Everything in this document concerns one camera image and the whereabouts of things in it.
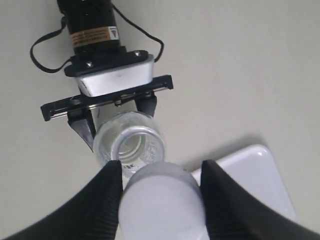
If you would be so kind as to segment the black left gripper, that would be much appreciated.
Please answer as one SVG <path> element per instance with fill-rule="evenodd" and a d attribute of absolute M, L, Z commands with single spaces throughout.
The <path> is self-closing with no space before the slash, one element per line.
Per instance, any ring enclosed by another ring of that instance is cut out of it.
<path fill-rule="evenodd" d="M 171 75 L 154 76 L 155 58 L 145 50 L 108 55 L 94 61 L 75 62 L 65 68 L 75 79 L 80 94 L 41 106 L 43 119 L 91 110 L 104 105 L 120 106 L 135 100 L 138 112 L 154 117 L 158 99 L 155 92 L 174 88 Z M 68 116 L 68 125 L 93 152 L 96 127 L 91 116 Z"/>

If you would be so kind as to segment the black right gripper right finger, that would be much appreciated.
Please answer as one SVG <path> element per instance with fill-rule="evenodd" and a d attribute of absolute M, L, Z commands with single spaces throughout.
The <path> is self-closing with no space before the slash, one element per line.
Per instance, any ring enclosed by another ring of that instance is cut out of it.
<path fill-rule="evenodd" d="M 318 240 L 320 235 L 280 215 L 233 180 L 214 160 L 201 165 L 200 191 L 211 240 Z"/>

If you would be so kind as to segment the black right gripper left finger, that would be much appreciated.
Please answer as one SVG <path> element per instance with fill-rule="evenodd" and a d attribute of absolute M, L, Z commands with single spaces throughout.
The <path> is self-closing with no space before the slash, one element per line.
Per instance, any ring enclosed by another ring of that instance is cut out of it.
<path fill-rule="evenodd" d="M 111 160 L 64 205 L 8 239 L 114 240 L 122 194 L 122 165 Z"/>

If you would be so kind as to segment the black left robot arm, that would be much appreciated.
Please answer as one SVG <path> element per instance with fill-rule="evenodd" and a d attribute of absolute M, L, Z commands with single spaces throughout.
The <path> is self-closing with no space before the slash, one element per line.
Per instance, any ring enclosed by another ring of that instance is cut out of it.
<path fill-rule="evenodd" d="M 160 59 L 146 50 L 128 51 L 120 42 L 110 0 L 59 0 L 61 28 L 67 29 L 74 54 L 61 66 L 75 79 L 79 95 L 41 106 L 45 121 L 66 116 L 68 125 L 92 148 L 96 127 L 92 110 L 134 101 L 139 112 L 153 115 L 155 92 L 173 89 L 171 75 L 154 76 Z"/>

